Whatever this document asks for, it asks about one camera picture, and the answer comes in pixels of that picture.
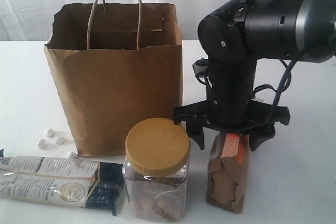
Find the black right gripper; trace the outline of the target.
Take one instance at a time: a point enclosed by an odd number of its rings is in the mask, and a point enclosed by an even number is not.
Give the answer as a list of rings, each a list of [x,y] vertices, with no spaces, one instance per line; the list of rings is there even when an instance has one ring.
[[[281,94],[290,85],[290,71],[286,70],[275,91],[272,104],[254,100],[255,94],[272,89],[269,84],[254,88],[256,59],[243,60],[238,65],[216,69],[208,60],[203,78],[197,80],[206,86],[206,100],[174,108],[173,121],[186,122],[186,132],[200,150],[205,148],[203,127],[229,133],[250,133],[250,150],[275,136],[274,123],[288,125],[289,110],[279,106]]]

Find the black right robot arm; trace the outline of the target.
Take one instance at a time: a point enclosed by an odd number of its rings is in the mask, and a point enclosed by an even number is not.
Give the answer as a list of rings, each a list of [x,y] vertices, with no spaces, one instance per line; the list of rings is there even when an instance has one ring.
[[[297,62],[322,63],[335,55],[335,0],[231,0],[198,25],[207,54],[194,62],[206,100],[174,109],[175,122],[204,148],[204,128],[250,137],[256,150],[275,135],[274,124],[288,125],[289,110],[279,105]],[[277,59],[285,67],[272,104],[255,101],[257,61]]]

